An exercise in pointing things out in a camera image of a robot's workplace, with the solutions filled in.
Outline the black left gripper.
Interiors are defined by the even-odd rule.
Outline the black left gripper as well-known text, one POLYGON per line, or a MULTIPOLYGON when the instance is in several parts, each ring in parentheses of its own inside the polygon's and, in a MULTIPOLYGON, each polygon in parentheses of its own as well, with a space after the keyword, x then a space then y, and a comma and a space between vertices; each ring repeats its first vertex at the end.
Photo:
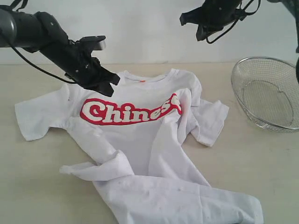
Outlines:
POLYGON ((74 62, 75 68, 66 72, 65 76, 81 87, 111 97, 114 90, 111 86, 118 85, 120 77, 100 65, 98 59, 91 55, 80 54, 74 62))

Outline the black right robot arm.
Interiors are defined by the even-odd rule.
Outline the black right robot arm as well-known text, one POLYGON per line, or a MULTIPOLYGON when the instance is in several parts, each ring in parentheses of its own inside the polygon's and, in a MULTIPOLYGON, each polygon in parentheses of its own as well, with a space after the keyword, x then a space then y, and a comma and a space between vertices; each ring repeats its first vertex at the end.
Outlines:
POLYGON ((182 13, 180 24, 197 25, 196 40, 218 45, 222 60, 246 56, 299 57, 297 0, 206 0, 182 13))

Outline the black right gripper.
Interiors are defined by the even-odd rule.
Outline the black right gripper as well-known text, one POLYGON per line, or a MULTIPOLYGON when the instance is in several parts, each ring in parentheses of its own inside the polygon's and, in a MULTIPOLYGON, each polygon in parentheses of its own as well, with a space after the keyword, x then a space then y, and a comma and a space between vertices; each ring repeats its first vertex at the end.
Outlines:
POLYGON ((196 39, 203 41, 210 35, 237 18, 236 9, 241 0, 206 0, 200 8, 182 13, 179 20, 181 26, 192 23, 197 24, 196 39))

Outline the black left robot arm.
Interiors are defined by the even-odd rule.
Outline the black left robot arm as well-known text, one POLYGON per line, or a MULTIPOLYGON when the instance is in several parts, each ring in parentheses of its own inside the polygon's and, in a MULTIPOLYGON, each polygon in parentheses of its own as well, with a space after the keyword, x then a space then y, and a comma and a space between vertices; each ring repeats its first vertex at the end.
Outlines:
POLYGON ((111 97, 112 85, 117 85, 120 77, 102 67, 99 59, 92 56, 93 51, 104 49, 106 37, 71 40, 51 14, 23 12, 27 3, 14 0, 10 5, 0 6, 1 48, 11 48, 29 65, 51 77, 111 97), (19 48, 29 53, 40 52, 65 72, 66 79, 38 67, 21 54, 19 48))

